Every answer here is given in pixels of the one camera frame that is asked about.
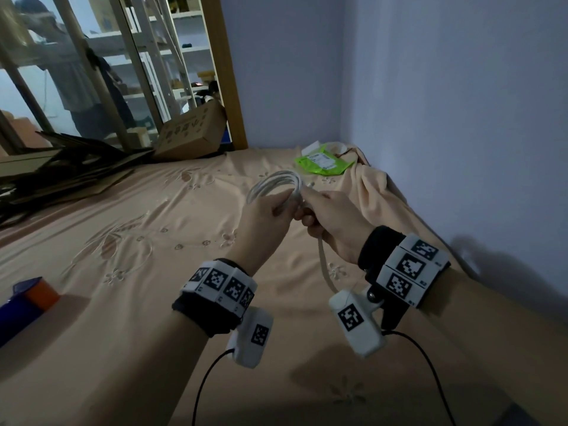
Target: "forearm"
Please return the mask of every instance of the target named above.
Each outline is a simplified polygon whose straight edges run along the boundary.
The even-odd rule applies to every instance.
[[[77,425],[167,425],[209,338],[179,312],[92,394]]]
[[[568,331],[453,269],[420,310],[542,424],[568,419]]]

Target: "black cable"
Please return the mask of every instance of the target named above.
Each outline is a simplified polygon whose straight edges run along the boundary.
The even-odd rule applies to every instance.
[[[448,417],[450,417],[450,422],[453,426],[456,426],[456,421],[454,420],[454,416],[451,415],[450,406],[448,405],[448,401],[446,401],[446,396],[444,396],[444,390],[442,390],[442,384],[440,383],[440,379],[438,378],[438,374],[436,373],[436,369],[434,369],[434,365],[432,365],[432,362],[430,362],[430,358],[426,354],[426,351],[422,350],[422,347],[420,345],[418,345],[418,343],[414,339],[412,339],[411,337],[409,337],[405,333],[397,332],[396,330],[384,330],[382,333],[385,336],[386,335],[398,335],[398,336],[401,336],[403,338],[406,338],[411,343],[413,343],[418,350],[420,350],[420,352],[422,353],[422,355],[424,356],[424,358],[428,362],[428,365],[430,366],[430,369],[432,370],[432,374],[434,374],[434,380],[436,380],[436,385],[438,386],[438,391],[440,392],[440,396],[442,397],[442,402],[444,402],[444,407],[446,408],[446,412],[448,413]]]
[[[224,358],[226,355],[234,353],[234,352],[235,352],[234,348],[225,351],[223,354],[221,354],[218,358],[215,359],[215,361],[210,365],[209,369],[205,373],[205,376],[203,377],[203,381],[201,382],[201,386],[199,386],[199,391],[197,392],[197,397],[195,398],[195,407],[193,408],[193,418],[191,419],[191,426],[195,426],[195,417],[197,416],[197,404],[199,403],[199,396],[201,395],[201,391],[203,390],[203,385],[205,384],[205,380],[207,379],[209,372],[211,372],[211,370],[219,362],[219,360]]]

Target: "bed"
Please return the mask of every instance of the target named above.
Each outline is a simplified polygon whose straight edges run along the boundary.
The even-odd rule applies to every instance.
[[[169,313],[198,265],[230,248],[248,190],[274,171],[294,169],[299,155],[247,149],[140,166],[98,196],[0,232],[0,295],[39,275],[63,294],[0,349],[0,424],[64,424]],[[358,157],[342,176],[304,179],[318,190],[348,193],[374,224],[444,248],[392,191],[386,173]],[[357,266],[327,246],[325,252],[339,289],[365,287]],[[449,423],[431,372],[408,341],[390,336],[367,359],[351,351],[327,306],[317,241],[299,222],[255,279],[253,304],[274,315],[264,357],[254,370],[219,362],[204,387],[198,425]],[[398,330],[429,354],[458,424],[491,424],[508,406],[507,396],[419,312],[410,309]],[[171,425],[190,424],[201,379],[227,339],[208,343]]]

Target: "right hand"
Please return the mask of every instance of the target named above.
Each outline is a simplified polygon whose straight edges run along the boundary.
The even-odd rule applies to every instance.
[[[340,191],[322,191],[302,188],[302,197],[313,210],[299,208],[294,219],[302,221],[308,234],[322,239],[348,263],[357,264],[359,255],[375,229],[347,194]]]

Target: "green package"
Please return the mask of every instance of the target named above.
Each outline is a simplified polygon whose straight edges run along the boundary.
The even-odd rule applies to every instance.
[[[323,176],[341,175],[354,163],[354,161],[347,163],[337,158],[325,150],[325,145],[310,155],[296,158],[294,161],[305,171]]]

